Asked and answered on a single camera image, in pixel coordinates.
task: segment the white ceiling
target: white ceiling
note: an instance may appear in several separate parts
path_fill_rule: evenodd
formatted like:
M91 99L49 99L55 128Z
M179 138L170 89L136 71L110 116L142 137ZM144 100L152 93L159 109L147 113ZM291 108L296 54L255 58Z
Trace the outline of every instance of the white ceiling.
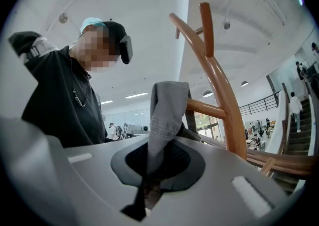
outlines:
M311 33L314 22L298 0L189 0L187 23L202 26L198 5L210 3L215 39L215 57L236 93L241 82L252 83L265 76L291 56ZM230 22L225 30L223 23ZM207 78L190 46L185 46L180 81L188 81L194 99L216 104Z
M184 47L183 38L174 39L175 27L168 18L175 12L196 29L203 1L212 9L215 56L235 93L243 80L251 83L265 76L294 53L314 24L297 0L19 0L4 35L34 30L63 48L78 37L85 18L112 19L131 36L134 56L129 65L91 74L91 85L102 101L114 100L103 105L104 113L116 113L118 107L133 110L135 103L150 99L154 83L164 80L188 81L194 99L213 104L214 96L202 98L210 89L208 81L189 45ZM62 12L68 15L65 24L58 21ZM231 23L228 30L225 21ZM134 92L149 95L125 99Z
M188 0L20 0L7 23L7 35L34 30L57 47L70 45L79 35L85 18L93 16L122 24L132 38L134 56L129 65L118 63L103 72L93 72L91 85L102 101L103 110L149 100L154 83L178 80L184 40L175 41L175 27L168 18L177 12L187 19ZM61 24L65 12L68 21ZM126 96L148 92L134 99Z

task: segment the chain necklace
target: chain necklace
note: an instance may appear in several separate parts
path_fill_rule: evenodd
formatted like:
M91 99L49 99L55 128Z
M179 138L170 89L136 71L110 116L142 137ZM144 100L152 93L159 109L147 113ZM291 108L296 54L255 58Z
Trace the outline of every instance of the chain necklace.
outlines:
M71 74L72 74L72 92L73 92L73 95L74 95L74 100L76 101L78 106L84 107L84 106L86 106L86 98L87 98L87 95L88 95L88 90L89 90L90 83L88 81L88 86L86 88L86 94L85 94L85 100L84 100L84 103L82 104L82 102L81 102L80 98L77 96L75 88L74 88L74 83L73 83L74 74L73 74L73 70L72 70L72 59L71 59Z

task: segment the gray cloth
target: gray cloth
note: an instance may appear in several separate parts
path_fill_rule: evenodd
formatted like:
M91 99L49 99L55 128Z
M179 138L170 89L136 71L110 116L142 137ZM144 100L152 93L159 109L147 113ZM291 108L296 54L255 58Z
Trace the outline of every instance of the gray cloth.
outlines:
M188 83L164 81L153 86L147 174L163 163L164 147L178 133L188 100Z

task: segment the balcony railing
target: balcony railing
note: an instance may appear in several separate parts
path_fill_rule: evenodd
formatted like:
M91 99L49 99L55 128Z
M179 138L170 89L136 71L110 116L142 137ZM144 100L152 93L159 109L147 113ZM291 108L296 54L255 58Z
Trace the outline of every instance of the balcony railing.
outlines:
M279 91L256 102L239 107L242 116L278 107Z

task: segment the staircase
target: staircase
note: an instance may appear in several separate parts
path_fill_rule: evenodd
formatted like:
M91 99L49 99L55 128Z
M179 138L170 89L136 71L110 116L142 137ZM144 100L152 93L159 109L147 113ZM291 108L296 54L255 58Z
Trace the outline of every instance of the staircase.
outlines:
M286 155L308 155L310 138L311 138L311 112L309 99L301 102L303 112L300 118L300 133L297 133L297 123L291 120L290 133L287 141ZM298 183L297 178L277 174L274 180L282 187L282 189L290 195Z

